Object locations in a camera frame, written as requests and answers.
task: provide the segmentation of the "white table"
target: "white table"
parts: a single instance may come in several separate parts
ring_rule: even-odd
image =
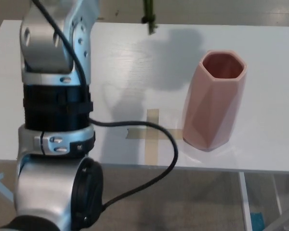
[[[15,160],[17,129],[24,122],[20,71],[20,21],[0,27],[0,159]],[[92,117],[146,120],[159,109],[159,124],[180,129],[183,103],[198,61],[207,50],[235,50],[249,65],[234,133],[207,153],[178,140],[177,167],[199,170],[289,173],[289,27],[96,23],[91,33]],[[103,164],[145,166],[145,140],[127,139],[126,128],[96,128],[90,156]],[[156,167],[172,160],[158,141]],[[243,204],[249,209],[244,174]]]

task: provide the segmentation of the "faceted vase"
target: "faceted vase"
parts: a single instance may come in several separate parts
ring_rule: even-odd
[[[229,141],[247,65],[233,51],[209,51],[196,68],[184,105],[183,139],[210,151]]]

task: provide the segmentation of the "gray floor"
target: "gray floor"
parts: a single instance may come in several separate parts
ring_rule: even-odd
[[[100,21],[138,23],[142,0],[102,0]],[[3,19],[21,19],[29,0],[0,0]],[[289,26],[289,0],[155,0],[158,23]],[[0,161],[13,190],[15,162]],[[105,200],[145,182],[159,170],[106,169]],[[270,176],[248,174],[251,210],[269,224],[277,216]],[[14,216],[0,197],[0,225]],[[161,183],[109,208],[91,230],[244,230],[237,174],[176,170]]]

